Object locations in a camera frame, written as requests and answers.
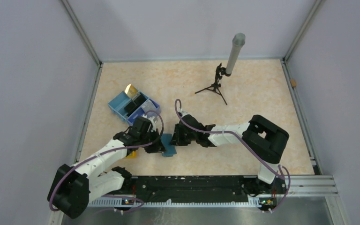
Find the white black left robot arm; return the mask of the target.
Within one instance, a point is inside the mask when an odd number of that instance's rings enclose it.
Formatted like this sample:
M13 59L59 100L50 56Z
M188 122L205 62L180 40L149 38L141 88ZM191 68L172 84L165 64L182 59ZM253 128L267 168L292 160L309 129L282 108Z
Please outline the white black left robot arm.
M126 170L107 172L106 169L139 148L147 153L164 152L162 135L163 130L157 129L154 118L145 113L85 160L73 165L61 165L47 196L50 210L77 218L89 202L112 191L117 190L121 194L129 192L132 182L125 177Z

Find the blue compartment organizer tray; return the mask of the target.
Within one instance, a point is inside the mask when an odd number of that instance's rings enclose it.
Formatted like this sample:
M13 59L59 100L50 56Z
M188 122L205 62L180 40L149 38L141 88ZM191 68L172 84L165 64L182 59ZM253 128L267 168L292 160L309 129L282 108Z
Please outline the blue compartment organizer tray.
M160 105L141 91L137 91L134 97L129 97L122 91L108 103L108 107L112 113L130 126L137 117L143 116L147 111L161 113Z

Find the blue leather card holder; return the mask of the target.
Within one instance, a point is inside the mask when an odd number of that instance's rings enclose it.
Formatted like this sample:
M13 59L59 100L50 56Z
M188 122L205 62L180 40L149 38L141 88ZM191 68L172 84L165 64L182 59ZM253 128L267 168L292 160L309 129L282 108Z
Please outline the blue leather card holder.
M177 154L177 151L175 149L175 145L171 145L170 141L172 140L172 134L164 133L161 137L161 142L163 146L165 147L165 152L161 153L161 156L163 157L173 157Z

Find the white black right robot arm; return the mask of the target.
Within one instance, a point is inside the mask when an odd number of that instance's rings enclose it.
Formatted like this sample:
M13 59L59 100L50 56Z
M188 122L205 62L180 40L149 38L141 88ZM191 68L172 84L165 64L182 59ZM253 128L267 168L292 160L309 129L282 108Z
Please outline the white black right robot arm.
M180 121L174 127L171 145L187 146L191 142L207 148L226 144L243 144L261 163L256 187L269 193L275 187L274 179L284 178L279 167L289 140L287 131L261 115L254 115L246 123L220 126L204 125L186 111L180 111Z

